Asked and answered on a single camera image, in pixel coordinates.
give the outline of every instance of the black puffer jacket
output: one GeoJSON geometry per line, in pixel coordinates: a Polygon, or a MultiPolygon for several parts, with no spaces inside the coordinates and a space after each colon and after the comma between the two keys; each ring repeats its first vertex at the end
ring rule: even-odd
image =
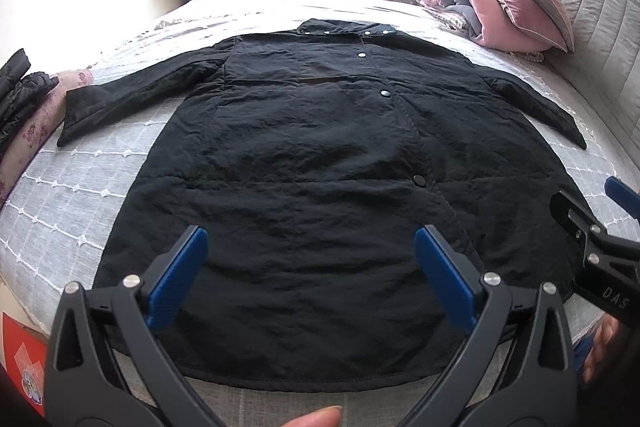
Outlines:
{"type": "Polygon", "coordinates": [[[162,336],[185,374],[333,392],[442,370],[461,334],[415,260],[424,223],[479,270],[569,296],[578,248],[549,200],[587,203],[520,110],[586,145],[516,76],[392,26],[310,20],[72,90],[58,144],[180,93],[95,285],[202,225],[209,259],[162,336]]]}
{"type": "Polygon", "coordinates": [[[0,156],[4,154],[15,135],[42,104],[45,96],[58,85],[58,78],[48,74],[30,73],[31,63],[18,50],[0,68],[0,156]]]}

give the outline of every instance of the black coat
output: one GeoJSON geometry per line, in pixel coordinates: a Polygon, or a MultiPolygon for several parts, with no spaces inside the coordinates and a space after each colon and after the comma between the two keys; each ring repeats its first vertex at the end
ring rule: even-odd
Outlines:
{"type": "Polygon", "coordinates": [[[442,370],[462,336],[414,259],[424,223],[481,270],[570,295],[577,245],[549,200],[586,202],[520,110],[586,145],[516,76],[391,26],[309,20],[70,91],[58,144],[180,93],[95,285],[202,225],[209,260],[162,336],[185,374],[357,391],[442,370]]]}
{"type": "Polygon", "coordinates": [[[49,91],[58,85],[56,76],[50,78],[41,71],[23,77],[29,68],[24,50],[16,51],[0,68],[0,158],[49,91]]]}

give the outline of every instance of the silver bolt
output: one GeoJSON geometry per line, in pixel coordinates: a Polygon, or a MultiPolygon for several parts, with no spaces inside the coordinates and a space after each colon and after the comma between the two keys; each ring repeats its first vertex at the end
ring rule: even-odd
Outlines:
{"type": "Polygon", "coordinates": [[[487,272],[487,273],[485,273],[484,277],[482,277],[482,279],[489,286],[497,286],[502,281],[502,279],[500,279],[500,276],[495,272],[487,272]]]}
{"type": "Polygon", "coordinates": [[[552,282],[545,282],[542,285],[542,289],[545,291],[545,293],[548,293],[549,295],[555,295],[556,291],[558,290],[556,288],[556,285],[553,284],[552,282]]]}
{"type": "Polygon", "coordinates": [[[65,293],[71,295],[71,293],[76,293],[79,289],[80,285],[76,281],[71,281],[65,286],[65,293]]]}
{"type": "Polygon", "coordinates": [[[122,284],[125,288],[135,288],[140,284],[140,276],[132,273],[131,275],[127,275],[123,280],[122,284]]]}

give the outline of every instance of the bed sheet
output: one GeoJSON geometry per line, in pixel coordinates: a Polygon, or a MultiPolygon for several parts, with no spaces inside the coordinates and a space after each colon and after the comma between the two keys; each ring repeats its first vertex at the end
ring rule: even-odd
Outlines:
{"type": "MultiPolygon", "coordinates": [[[[588,104],[544,66],[481,48],[447,31],[417,6],[381,0],[193,0],[105,54],[92,68],[94,83],[109,82],[234,35],[294,29],[310,18],[388,23],[526,80],[576,117],[586,151],[547,126],[533,124],[598,219],[612,234],[640,239],[638,224],[604,195],[609,175],[637,185],[638,170],[588,104]]],[[[164,100],[63,148],[56,147],[58,129],[18,181],[0,211],[0,274],[43,330],[49,331],[66,282],[78,280],[91,288],[129,186],[181,101],[164,100]]],[[[566,307],[574,337],[600,313],[577,296],[566,307]]]]}

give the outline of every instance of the human hand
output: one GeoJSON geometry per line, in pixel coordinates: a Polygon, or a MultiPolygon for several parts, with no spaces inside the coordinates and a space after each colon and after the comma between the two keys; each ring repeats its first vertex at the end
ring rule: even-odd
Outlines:
{"type": "Polygon", "coordinates": [[[338,427],[342,417],[342,407],[333,406],[301,416],[282,427],[338,427]]]}

